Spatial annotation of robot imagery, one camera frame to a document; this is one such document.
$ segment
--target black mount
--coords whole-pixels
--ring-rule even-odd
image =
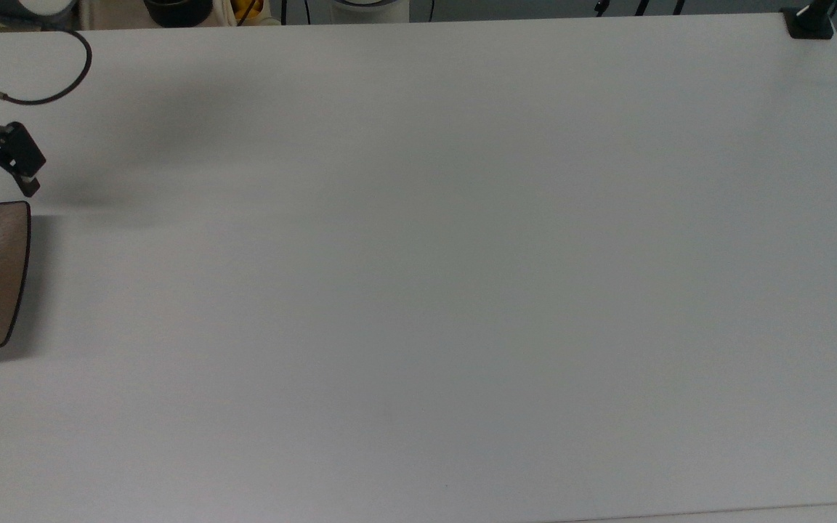
[[[828,17],[834,0],[814,0],[807,7],[783,7],[783,19],[790,36],[798,40],[830,40],[835,33]]]

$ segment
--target black bowl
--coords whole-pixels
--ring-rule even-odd
[[[162,27],[193,27],[212,13],[212,0],[144,0],[144,6]]]

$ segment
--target white table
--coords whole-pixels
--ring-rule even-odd
[[[837,39],[89,37],[78,92],[0,103],[49,158],[0,523],[837,503]],[[77,46],[0,34],[0,89],[59,89]]]

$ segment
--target gray wall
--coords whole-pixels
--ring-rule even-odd
[[[312,23],[328,23],[329,0],[309,0]],[[270,0],[279,12],[280,0]],[[612,0],[605,16],[631,16],[639,0]],[[651,0],[646,15],[669,15],[676,0]],[[434,20],[515,20],[542,17],[591,17],[595,0],[435,0]],[[687,0],[685,15],[715,13],[768,13],[808,0]],[[288,0],[289,23],[305,23],[302,0]],[[432,0],[411,0],[411,19],[428,20]]]

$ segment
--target black cable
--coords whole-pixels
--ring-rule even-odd
[[[1,93],[1,100],[6,100],[6,102],[12,102],[17,105],[44,105],[44,103],[56,102],[56,100],[59,100],[73,92],[73,90],[76,89],[77,86],[83,83],[83,80],[86,78],[86,75],[89,74],[89,69],[92,67],[92,46],[90,46],[89,41],[87,41],[86,37],[83,37],[82,34],[77,33],[73,29],[67,29],[66,27],[60,27],[52,23],[44,23],[44,21],[39,20],[23,19],[22,17],[11,17],[3,15],[1,13],[0,23],[4,23],[7,25],[32,25],[49,31],[60,31],[61,33],[67,33],[69,34],[69,36],[72,36],[73,38],[79,40],[80,43],[83,44],[83,49],[86,50],[86,63],[84,63],[83,65],[83,70],[80,70],[79,74],[77,74],[76,76],[76,79],[74,79],[73,82],[70,82],[70,85],[66,86],[66,89],[61,90],[61,92],[37,100],[22,100],[19,98],[12,98],[5,93]]]
[[[48,96],[46,98],[42,98],[39,100],[21,100],[17,98],[12,98],[9,95],[4,96],[3,100],[6,102],[17,103],[17,105],[44,105],[44,103],[56,102],[57,100],[65,97],[66,95],[73,92],[77,86],[83,83],[83,80],[86,78],[86,75],[89,74],[89,69],[92,67],[92,46],[89,45],[89,42],[82,36],[82,34],[77,33],[72,29],[63,29],[63,33],[69,34],[73,38],[80,41],[83,44],[83,47],[86,49],[86,64],[83,65],[83,70],[80,70],[79,74],[76,76],[76,80],[73,80],[69,86],[66,86],[66,89],[61,90],[61,92],[56,93],[55,95]]]
[[[599,0],[599,2],[596,2],[594,6],[596,17],[601,17],[602,13],[605,13],[605,10],[609,9],[609,2],[610,0]]]
[[[250,0],[250,4],[247,4],[247,9],[245,9],[245,14],[242,14],[241,15],[241,20],[238,21],[238,27],[241,27],[243,25],[243,21],[247,20],[247,15],[249,15],[250,10],[252,10],[254,8],[254,4],[256,4],[256,0]]]

